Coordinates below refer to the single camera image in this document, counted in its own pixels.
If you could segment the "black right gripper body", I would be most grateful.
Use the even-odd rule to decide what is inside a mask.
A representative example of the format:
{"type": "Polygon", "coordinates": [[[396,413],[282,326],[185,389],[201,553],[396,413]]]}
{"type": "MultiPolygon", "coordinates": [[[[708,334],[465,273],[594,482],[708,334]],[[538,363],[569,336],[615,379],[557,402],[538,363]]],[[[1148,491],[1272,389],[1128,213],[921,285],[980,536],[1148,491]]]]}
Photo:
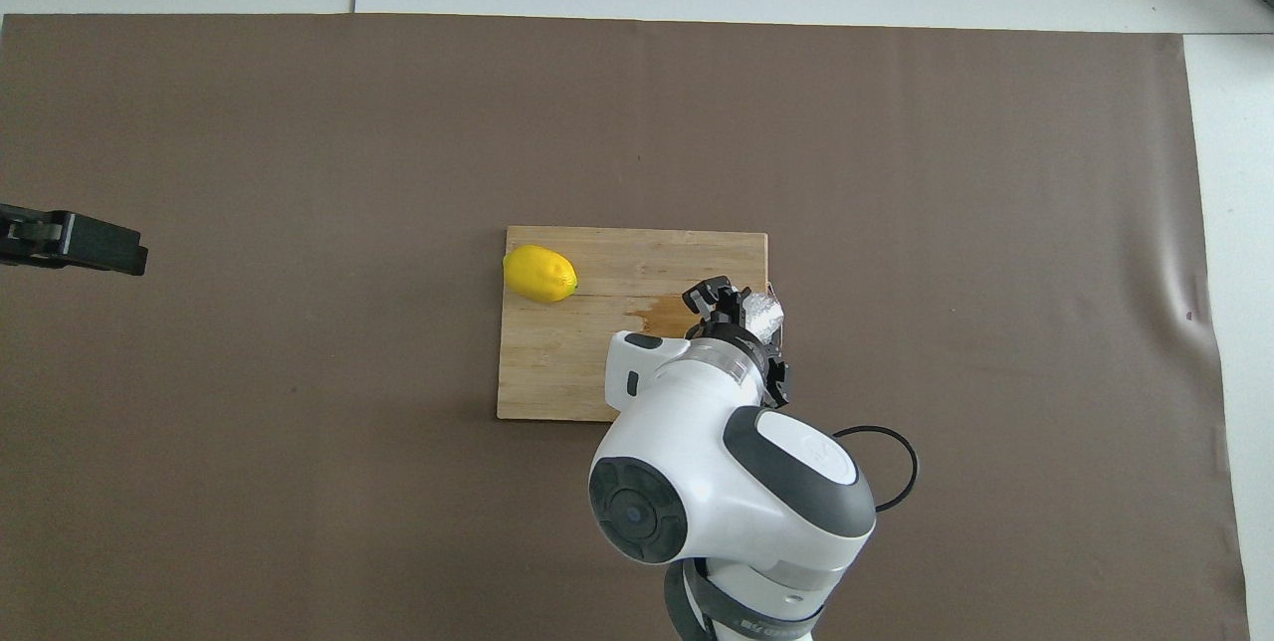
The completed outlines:
{"type": "Polygon", "coordinates": [[[710,313],[710,319],[702,320],[702,338],[726,342],[736,350],[741,350],[741,356],[750,359],[752,367],[759,373],[787,370],[782,352],[782,319],[753,320],[747,312],[738,316],[713,312],[710,313]]]}

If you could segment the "yellow lemon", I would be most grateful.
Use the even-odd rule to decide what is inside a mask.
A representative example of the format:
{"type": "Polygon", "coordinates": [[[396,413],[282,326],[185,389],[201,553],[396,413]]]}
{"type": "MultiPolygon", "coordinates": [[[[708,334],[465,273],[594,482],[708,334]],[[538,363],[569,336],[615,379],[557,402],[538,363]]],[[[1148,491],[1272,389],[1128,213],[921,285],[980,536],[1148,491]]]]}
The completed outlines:
{"type": "Polygon", "coordinates": [[[572,263],[554,250],[522,245],[505,254],[505,285],[538,305],[555,305],[577,291],[572,263]]]}

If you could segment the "wooden cutting board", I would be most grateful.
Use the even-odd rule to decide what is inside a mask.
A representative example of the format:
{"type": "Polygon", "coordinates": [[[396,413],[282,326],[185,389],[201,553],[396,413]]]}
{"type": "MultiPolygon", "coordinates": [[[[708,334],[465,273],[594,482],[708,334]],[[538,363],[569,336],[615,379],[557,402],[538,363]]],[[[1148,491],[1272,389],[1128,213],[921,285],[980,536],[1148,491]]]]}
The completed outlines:
{"type": "Polygon", "coordinates": [[[682,299],[692,285],[727,277],[761,292],[768,283],[768,237],[761,232],[507,228],[506,250],[524,245],[561,254],[578,287],[555,305],[505,291],[497,415],[506,421],[613,421],[604,370],[614,333],[679,338],[698,319],[682,299]]]}

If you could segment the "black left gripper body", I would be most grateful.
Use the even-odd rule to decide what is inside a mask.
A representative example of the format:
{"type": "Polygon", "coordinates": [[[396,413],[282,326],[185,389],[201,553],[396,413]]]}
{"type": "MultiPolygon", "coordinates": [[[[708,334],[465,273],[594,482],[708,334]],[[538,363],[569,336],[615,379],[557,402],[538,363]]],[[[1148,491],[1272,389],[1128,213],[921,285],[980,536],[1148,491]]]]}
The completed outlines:
{"type": "Polygon", "coordinates": [[[0,204],[0,265],[60,269],[62,215],[0,204]]]}

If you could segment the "brown paper table mat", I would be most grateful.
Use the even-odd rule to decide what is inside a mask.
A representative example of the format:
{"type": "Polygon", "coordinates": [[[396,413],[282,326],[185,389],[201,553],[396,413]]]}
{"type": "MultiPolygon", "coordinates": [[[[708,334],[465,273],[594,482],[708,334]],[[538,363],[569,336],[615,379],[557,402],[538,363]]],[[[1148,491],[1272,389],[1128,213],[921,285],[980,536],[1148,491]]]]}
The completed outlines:
{"type": "Polygon", "coordinates": [[[769,240],[790,412],[919,447],[818,641],[1241,641],[1184,38],[476,17],[14,17],[0,641],[660,641],[498,421],[510,226],[769,240]]]}

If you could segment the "small clear glass cup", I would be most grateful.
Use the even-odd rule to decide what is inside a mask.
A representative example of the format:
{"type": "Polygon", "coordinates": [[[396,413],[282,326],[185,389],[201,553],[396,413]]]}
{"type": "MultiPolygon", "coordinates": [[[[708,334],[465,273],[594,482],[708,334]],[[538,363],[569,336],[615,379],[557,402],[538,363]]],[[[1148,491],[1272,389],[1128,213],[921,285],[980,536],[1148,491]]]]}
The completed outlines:
{"type": "Polygon", "coordinates": [[[773,292],[749,292],[741,297],[741,328],[761,343],[775,343],[784,328],[784,308],[773,292]]]}

